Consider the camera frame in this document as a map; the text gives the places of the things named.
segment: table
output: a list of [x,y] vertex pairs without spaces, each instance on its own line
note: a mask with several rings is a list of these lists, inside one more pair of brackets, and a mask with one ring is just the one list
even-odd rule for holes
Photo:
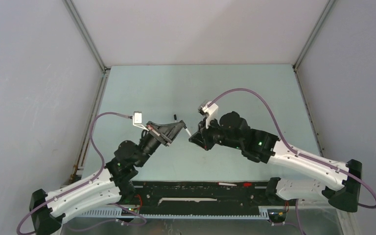
[[[171,65],[114,66],[110,71],[99,113],[132,114],[142,111],[143,121],[159,124],[183,119],[196,131],[202,116],[198,106],[232,88],[248,88],[268,102],[286,139],[306,151],[319,154],[300,89],[291,65]],[[220,117],[236,111],[248,124],[277,134],[264,105],[246,92],[231,93],[219,105]],[[141,129],[131,121],[104,116],[94,129],[96,146],[108,162],[124,140],[138,143]],[[91,147],[83,177],[100,168],[101,161]],[[181,132],[170,147],[161,146],[134,180],[156,181],[263,181],[271,177],[305,179],[301,173],[281,166],[254,163],[236,149],[216,145],[211,151],[188,142]]]

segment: enclosure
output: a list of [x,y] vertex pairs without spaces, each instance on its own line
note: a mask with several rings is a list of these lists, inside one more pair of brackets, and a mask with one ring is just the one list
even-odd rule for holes
[[[31,194],[53,191],[100,168],[90,144],[97,114],[143,112],[143,121],[182,119],[233,88],[260,94],[288,141],[328,159],[363,164],[376,192],[376,1],[366,0],[0,0],[0,234],[16,234]],[[248,93],[218,101],[252,128],[277,133]],[[141,130],[102,117],[94,142],[106,160]],[[252,163],[236,149],[203,151],[181,132],[158,148],[135,181],[260,182],[308,179]],[[373,205],[364,188],[359,201]],[[376,234],[376,209],[357,213],[300,201],[306,234]],[[260,207],[261,212],[281,207]],[[111,210],[98,207],[98,210]],[[294,206],[287,222],[296,223]],[[108,216],[69,222],[85,228]],[[58,234],[300,234],[262,218],[149,218],[141,227],[105,223]],[[21,229],[33,230],[31,219]]]

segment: cable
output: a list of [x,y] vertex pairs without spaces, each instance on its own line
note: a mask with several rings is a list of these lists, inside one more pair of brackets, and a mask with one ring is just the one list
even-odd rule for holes
[[291,225],[297,229],[300,229],[298,226],[299,225],[296,225],[294,223],[290,223],[290,222],[285,222],[285,223],[273,223],[272,221],[268,220],[267,222],[269,222],[270,224],[272,224],[272,226],[284,226],[284,225]]
[[[208,106],[213,105],[216,101],[218,101],[221,97],[225,96],[226,94],[231,93],[231,92],[237,92],[237,91],[249,92],[249,93],[255,95],[257,98],[259,98],[260,101],[262,101],[262,103],[264,104],[264,106],[266,106],[267,111],[269,111],[269,114],[270,114],[270,116],[271,116],[271,118],[272,118],[272,120],[273,120],[273,122],[274,122],[274,124],[275,124],[276,130],[278,131],[281,140],[284,142],[284,144],[286,145],[286,147],[287,147],[292,153],[297,154],[298,151],[296,151],[295,149],[293,149],[293,148],[287,143],[285,137],[283,136],[283,133],[282,133],[281,130],[280,130],[279,124],[278,124],[278,122],[276,121],[276,118],[275,118],[275,116],[274,116],[272,110],[270,109],[269,105],[268,105],[267,102],[263,99],[263,97],[261,97],[261,96],[260,96],[259,94],[257,94],[256,92],[254,92],[254,91],[252,91],[252,90],[250,90],[250,89],[247,89],[247,88],[236,88],[236,89],[231,89],[231,90],[228,90],[228,91],[222,93],[221,95],[219,95],[217,98],[215,98],[213,101],[211,101],[211,103],[210,103]],[[359,178],[356,177],[355,175],[353,175],[353,174],[351,174],[351,173],[349,173],[349,172],[347,172],[347,171],[344,171],[344,170],[342,170],[342,169],[338,169],[338,168],[337,168],[336,166],[334,166],[334,165],[331,165],[331,164],[329,164],[329,163],[325,163],[325,162],[323,162],[323,161],[321,161],[321,160],[318,160],[318,159],[313,158],[313,157],[311,157],[311,156],[308,156],[308,155],[306,155],[306,154],[300,153],[299,156],[301,156],[301,157],[303,157],[303,158],[305,158],[305,159],[311,160],[311,161],[313,161],[313,162],[319,163],[319,164],[321,164],[321,165],[327,166],[327,167],[329,167],[329,168],[331,168],[331,169],[339,170],[339,172],[342,172],[342,173],[346,174],[347,176],[353,178],[353,179],[356,180],[358,183],[362,184],[362,185],[363,185],[363,186],[364,186],[364,187],[365,187],[365,188],[371,193],[371,195],[374,197],[374,199],[375,199],[375,201],[376,201],[376,193],[373,191],[373,189],[372,189],[367,183],[365,183],[363,180],[359,179]],[[376,208],[376,204],[375,204],[374,206],[370,206],[370,205],[365,205],[365,204],[358,203],[358,205],[361,206],[361,207],[369,208],[369,209],[375,209],[375,208]]]
[[137,210],[141,210],[141,207],[142,207],[142,198],[141,198],[141,196],[139,195],[139,194],[136,194],[136,196],[135,197],[137,197],[137,198],[139,198],[139,202],[140,202],[140,205],[139,205],[139,207],[137,207],[137,208],[135,208],[135,209],[137,209]]
[[64,224],[64,226],[66,226],[69,230],[71,230],[71,231],[73,231],[73,232],[84,232],[84,231],[88,231],[88,230],[90,230],[90,229],[93,229],[93,228],[95,228],[95,227],[97,227],[97,226],[99,226],[99,225],[102,225],[102,224],[104,224],[104,223],[107,223],[107,222],[119,222],[119,221],[120,221],[121,224],[132,225],[132,226],[142,226],[142,225],[146,224],[146,222],[147,222],[146,219],[145,219],[143,216],[141,216],[140,214],[135,213],[135,212],[133,212],[133,211],[130,211],[130,210],[128,210],[128,209],[122,207],[121,205],[119,205],[119,204],[117,204],[117,203],[111,203],[111,205],[115,205],[115,206],[121,208],[122,210],[124,210],[124,211],[126,211],[126,212],[129,212],[129,213],[131,213],[131,214],[133,214],[133,215],[135,215],[135,216],[141,218],[141,219],[143,220],[143,223],[134,224],[134,223],[128,223],[128,222],[122,221],[122,220],[120,220],[120,219],[107,219],[107,220],[103,220],[103,221],[101,221],[101,222],[99,222],[99,223],[97,223],[97,224],[95,224],[95,225],[92,225],[92,226],[90,226],[90,227],[88,227],[88,228],[85,228],[85,229],[74,229],[74,228],[71,228],[71,227],[70,227],[69,225],[67,225],[67,224]]
[[295,204],[296,220],[298,220],[299,231],[301,231],[301,234],[304,235],[305,233],[304,233],[304,230],[302,229],[301,218],[299,217],[298,202],[299,202],[299,199],[296,199],[296,204]]
[[[99,155],[99,157],[100,157],[100,159],[101,159],[101,167],[100,167],[99,171],[98,171],[98,172],[97,172],[97,173],[96,173],[96,174],[90,179],[90,181],[95,180],[95,179],[101,174],[101,172],[103,171],[103,168],[104,168],[104,164],[105,164],[105,162],[104,162],[104,158],[103,158],[103,155],[102,155],[101,152],[98,150],[98,148],[96,147],[96,145],[95,145],[95,143],[94,143],[94,140],[93,140],[93,130],[94,130],[94,125],[95,125],[96,121],[97,121],[100,117],[102,117],[102,116],[104,116],[104,115],[116,115],[116,116],[119,116],[119,117],[122,117],[122,118],[132,119],[132,116],[129,116],[129,115],[123,115],[123,114],[119,114],[119,113],[115,113],[115,112],[105,112],[105,113],[102,113],[102,114],[97,115],[97,116],[94,118],[93,122],[92,122],[91,125],[90,125],[90,142],[92,143],[93,148],[95,149],[95,151],[97,152],[97,154]],[[68,194],[68,193],[70,193],[70,192],[73,192],[73,191],[75,191],[75,190],[77,190],[77,189],[79,189],[79,188],[81,188],[81,187],[87,185],[88,183],[89,183],[88,181],[83,182],[83,183],[80,184],[80,185],[77,185],[77,186],[75,186],[75,187],[73,187],[73,188],[71,188],[71,189],[69,189],[69,190],[67,190],[67,191],[65,191],[65,192],[63,192],[63,193],[60,193],[60,194],[57,195],[57,198],[60,198],[60,197],[66,195],[66,194]],[[48,203],[53,202],[54,200],[55,200],[55,197],[49,199],[48,201],[43,202],[42,204],[40,204],[40,205],[37,206],[36,208],[32,209],[28,214],[26,214],[26,216],[24,216],[24,217],[22,218],[22,220],[20,221],[20,223],[19,223],[18,226],[17,226],[17,234],[18,234],[18,235],[31,235],[31,234],[34,234],[35,231],[28,232],[28,233],[22,233],[22,232],[21,232],[21,226],[22,226],[22,224],[24,224],[24,222],[25,222],[25,221],[26,221],[26,220],[27,220],[32,214],[34,214],[34,212],[36,212],[36,211],[39,210],[40,208],[46,206]]]
[[285,213],[288,213],[288,212],[289,212],[289,201],[286,201],[286,202],[284,203],[284,212],[285,212]]
[[147,133],[148,133],[147,130],[143,130],[143,131],[141,132],[141,139],[142,139],[143,137],[145,137]]

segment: white object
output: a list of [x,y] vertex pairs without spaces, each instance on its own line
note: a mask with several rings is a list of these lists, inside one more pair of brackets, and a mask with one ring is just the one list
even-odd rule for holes
[[142,112],[140,111],[133,112],[132,123],[135,127],[148,131],[148,129],[142,124]]
[[318,180],[288,180],[280,179],[276,187],[276,195],[283,200],[296,198],[305,200],[327,200],[322,195],[325,185]]
[[188,133],[189,137],[192,136],[191,131],[189,131],[188,128],[185,128],[185,131]]
[[185,202],[215,202],[216,198],[198,198],[198,197],[163,197],[159,199],[158,205],[163,201],[185,201]]
[[223,183],[223,182],[218,182],[218,185],[221,185],[221,186],[237,186],[236,184],[232,184],[232,183]]
[[209,106],[210,102],[207,102],[207,104],[201,109],[204,113],[207,119],[205,120],[205,128],[208,129],[208,126],[210,125],[211,120],[217,118],[218,116],[218,105],[212,104]]
[[[349,170],[346,167],[346,163],[344,162],[329,160],[311,154],[309,152],[300,150],[294,146],[293,149],[297,150],[298,153],[303,153],[305,155],[311,156],[325,163],[334,165],[342,170]],[[270,157],[269,161],[267,162],[268,164],[281,165],[287,168],[297,170],[298,172],[301,172],[311,177],[312,179],[319,180],[322,184],[328,186],[330,189],[334,191],[342,189],[344,187],[342,181],[348,179],[347,175],[345,175],[342,172],[337,172],[334,169],[331,169],[327,166],[293,154],[289,151],[289,149],[286,147],[283,141],[278,141],[275,147],[273,148],[273,151],[276,154]]]
[[[119,188],[116,187],[115,183],[110,180],[112,177],[108,169],[103,169],[99,177],[94,181],[91,178],[95,174],[88,176],[85,179],[75,182],[67,187],[61,188],[56,191],[48,192],[46,200],[56,197],[55,201],[48,203],[48,208],[52,208],[51,215],[54,217],[59,217],[63,213],[66,213],[66,221],[72,219],[74,216],[88,211],[91,208],[109,204],[112,202],[117,202],[120,199]],[[87,182],[86,186],[76,189],[73,192],[68,193],[62,197],[57,197],[57,195],[76,187],[82,183]],[[74,210],[77,208],[81,213],[76,213]]]

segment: metal frame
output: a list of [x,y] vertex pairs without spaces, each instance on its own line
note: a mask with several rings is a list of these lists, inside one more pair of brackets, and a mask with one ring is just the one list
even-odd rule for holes
[[325,20],[327,19],[327,17],[331,13],[331,10],[332,10],[332,8],[333,8],[333,6],[335,5],[336,2],[337,2],[337,0],[329,0],[327,2],[327,4],[325,5],[325,8],[322,11],[322,14],[319,16],[319,19],[316,22],[315,27],[313,28],[312,32],[310,33],[304,47],[301,50],[301,53],[299,54],[298,58],[296,59],[295,64],[293,65],[293,67],[295,68],[295,71],[297,71],[297,69],[301,65],[303,59],[305,58],[308,50],[310,49],[313,42],[315,41],[316,36],[321,31],[322,25],[324,24]]
[[102,78],[101,78],[100,83],[98,85],[97,93],[96,93],[96,96],[95,96],[94,102],[93,102],[92,111],[90,113],[89,120],[87,122],[86,130],[83,134],[82,145],[80,147],[80,151],[77,154],[76,161],[75,161],[76,164],[74,165],[74,169],[73,169],[73,172],[72,172],[71,177],[70,177],[70,183],[73,183],[76,176],[81,177],[81,175],[83,173],[84,160],[85,160],[86,153],[87,153],[87,150],[88,150],[89,145],[90,145],[90,137],[89,137],[90,124],[94,120],[94,118],[97,116],[98,111],[100,109],[101,100],[103,98],[103,94],[104,94],[104,91],[105,91],[105,88],[106,88],[107,80],[109,79],[109,74],[110,74],[110,70],[105,71],[102,74]]
[[75,5],[72,0],[63,0],[64,5],[66,6],[67,10],[69,11],[75,25],[77,26],[78,31],[80,32],[81,36],[83,36],[84,41],[86,42],[87,46],[89,47],[90,51],[93,54],[93,57],[97,61],[100,70],[102,73],[104,73],[107,68],[106,65],[104,64],[103,60],[100,57],[100,54],[97,51],[97,48],[90,37],[89,32],[87,31],[86,26],[83,23],[83,20],[80,17],[80,14],[78,14],[77,9],[75,8]]
[[309,111],[309,106],[308,106],[307,101],[306,101],[305,93],[303,91],[302,84],[299,80],[299,75],[298,75],[298,72],[296,70],[295,70],[295,77],[296,77],[296,81],[298,82],[298,87],[299,87],[299,91],[301,92],[302,100],[304,101],[304,104],[305,104],[306,114],[307,114],[307,117],[310,121],[310,126],[312,128],[312,132],[313,132],[313,135],[315,137],[316,144],[318,145],[319,154],[320,154],[321,157],[323,157],[324,156],[324,153],[323,153],[324,148],[322,147],[322,145],[319,141],[319,133],[316,131],[315,124],[313,123],[312,115],[310,114],[310,111]]
[[339,223],[344,235],[361,235],[354,213],[337,210]]

